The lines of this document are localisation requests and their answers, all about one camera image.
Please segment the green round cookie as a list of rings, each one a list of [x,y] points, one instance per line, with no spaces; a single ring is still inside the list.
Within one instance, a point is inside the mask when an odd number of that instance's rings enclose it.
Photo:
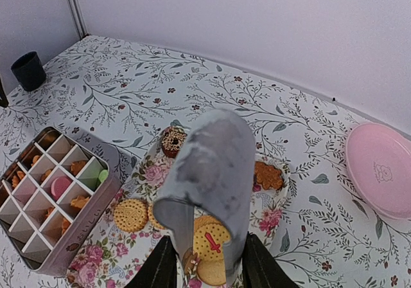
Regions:
[[[109,171],[107,169],[103,169],[100,171],[100,173],[98,174],[98,183],[102,184],[105,182],[105,180],[108,178],[109,176]]]

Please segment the metal serving tongs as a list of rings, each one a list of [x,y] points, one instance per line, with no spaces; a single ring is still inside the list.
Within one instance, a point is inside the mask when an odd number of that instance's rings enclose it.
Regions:
[[[238,275],[249,228],[255,140],[246,121],[215,109],[198,117],[153,202],[153,214],[171,230],[179,256],[194,247],[194,210],[218,219],[230,233],[223,244],[227,284]]]

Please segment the orange flower cookie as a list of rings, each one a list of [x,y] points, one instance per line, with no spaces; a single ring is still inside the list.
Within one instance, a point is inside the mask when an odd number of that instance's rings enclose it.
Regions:
[[[24,179],[25,173],[21,170],[16,171],[12,177],[12,188],[17,188],[19,183]]]

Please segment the orange swirl cookie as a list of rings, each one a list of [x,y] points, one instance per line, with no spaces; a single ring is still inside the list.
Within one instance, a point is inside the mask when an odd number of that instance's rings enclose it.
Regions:
[[[31,167],[33,167],[40,158],[41,155],[35,155],[32,159]]]

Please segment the metal tin with white dividers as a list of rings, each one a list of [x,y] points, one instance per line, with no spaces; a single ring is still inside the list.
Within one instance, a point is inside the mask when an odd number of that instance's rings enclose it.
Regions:
[[[31,166],[35,155],[41,158]],[[74,176],[73,161],[87,164]],[[98,183],[98,174],[109,176]],[[26,175],[17,188],[12,177]],[[51,196],[54,179],[72,179],[59,200]],[[109,164],[53,127],[43,129],[1,176],[1,227],[27,267],[62,277],[78,249],[103,215],[121,183]]]

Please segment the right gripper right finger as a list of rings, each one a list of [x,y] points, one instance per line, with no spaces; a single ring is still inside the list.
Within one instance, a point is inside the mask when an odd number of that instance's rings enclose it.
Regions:
[[[245,241],[242,275],[244,287],[298,288],[253,233],[248,233]]]

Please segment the brown flower cookie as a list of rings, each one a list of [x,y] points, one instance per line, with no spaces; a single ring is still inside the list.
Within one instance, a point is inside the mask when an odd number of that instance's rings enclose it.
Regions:
[[[83,169],[83,167],[87,164],[86,160],[79,160],[79,161],[73,161],[70,165],[70,172],[74,175],[77,176],[78,173]]]

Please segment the pink round cookie front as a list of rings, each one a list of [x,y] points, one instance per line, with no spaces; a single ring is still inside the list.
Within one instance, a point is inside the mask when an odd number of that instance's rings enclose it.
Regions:
[[[68,189],[72,183],[72,179],[67,176],[57,177],[51,183],[51,196],[57,201],[62,196],[62,194]]]

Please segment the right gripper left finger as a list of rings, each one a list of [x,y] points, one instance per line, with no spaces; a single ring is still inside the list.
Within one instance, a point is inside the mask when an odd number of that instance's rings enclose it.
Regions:
[[[127,284],[127,288],[161,288],[177,286],[177,256],[171,238],[165,236]]]

